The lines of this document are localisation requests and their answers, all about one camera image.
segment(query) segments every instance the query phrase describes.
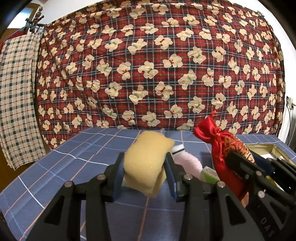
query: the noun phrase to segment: yellow sponge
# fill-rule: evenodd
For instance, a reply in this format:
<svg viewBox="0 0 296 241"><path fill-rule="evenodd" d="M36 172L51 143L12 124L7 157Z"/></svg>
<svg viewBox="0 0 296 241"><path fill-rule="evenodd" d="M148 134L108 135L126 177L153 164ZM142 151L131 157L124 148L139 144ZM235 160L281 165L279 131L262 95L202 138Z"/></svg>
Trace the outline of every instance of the yellow sponge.
<svg viewBox="0 0 296 241"><path fill-rule="evenodd" d="M156 131L144 131L124 155L123 168L129 187L156 197L166 179L163 163L174 141Z"/></svg>

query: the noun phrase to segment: pink fuzzy fabric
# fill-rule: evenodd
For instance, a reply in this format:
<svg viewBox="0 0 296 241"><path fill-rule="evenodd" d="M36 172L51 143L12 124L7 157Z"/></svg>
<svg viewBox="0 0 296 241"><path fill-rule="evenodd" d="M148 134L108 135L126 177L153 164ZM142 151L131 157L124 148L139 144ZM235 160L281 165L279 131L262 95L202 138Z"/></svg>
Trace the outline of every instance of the pink fuzzy fabric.
<svg viewBox="0 0 296 241"><path fill-rule="evenodd" d="M190 173L198 179L200 178L202 164L195 156L186 151L182 151L174 155L174 161L176 164L181 165L186 173Z"/></svg>

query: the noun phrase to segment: red pouch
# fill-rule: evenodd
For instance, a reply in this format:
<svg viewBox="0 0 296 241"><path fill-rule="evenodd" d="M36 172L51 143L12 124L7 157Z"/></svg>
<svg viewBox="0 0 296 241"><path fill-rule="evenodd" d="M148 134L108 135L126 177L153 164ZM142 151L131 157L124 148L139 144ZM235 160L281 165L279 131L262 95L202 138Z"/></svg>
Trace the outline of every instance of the red pouch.
<svg viewBox="0 0 296 241"><path fill-rule="evenodd" d="M228 153L236 151L252 163L255 163L255 160L241 140L229 132L223 132L216 126L213 120L214 113L215 111L201 122L194 129L193 134L205 143L212 145L212 159L220 180L225 182L241 201L248 192L247 184L245 180L226 166L225 158Z"/></svg>

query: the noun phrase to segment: green object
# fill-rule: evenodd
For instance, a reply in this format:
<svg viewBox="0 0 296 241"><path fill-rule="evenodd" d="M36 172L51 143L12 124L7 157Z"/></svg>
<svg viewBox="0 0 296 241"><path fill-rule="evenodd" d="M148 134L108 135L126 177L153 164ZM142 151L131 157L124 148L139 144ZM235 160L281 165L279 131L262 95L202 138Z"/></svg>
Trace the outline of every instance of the green object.
<svg viewBox="0 0 296 241"><path fill-rule="evenodd" d="M206 183L215 184L220 181L217 172L210 167L205 166L200 173L200 180Z"/></svg>

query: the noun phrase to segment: white and green plaid cloth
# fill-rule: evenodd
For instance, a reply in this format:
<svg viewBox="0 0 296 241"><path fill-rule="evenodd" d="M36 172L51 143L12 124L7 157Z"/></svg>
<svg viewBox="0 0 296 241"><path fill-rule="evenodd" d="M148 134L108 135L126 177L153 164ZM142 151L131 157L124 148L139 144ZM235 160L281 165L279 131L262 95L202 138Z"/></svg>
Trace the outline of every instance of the white and green plaid cloth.
<svg viewBox="0 0 296 241"><path fill-rule="evenodd" d="M10 39L0 54L0 144L14 170L46 154L34 111L41 37L36 33Z"/></svg>

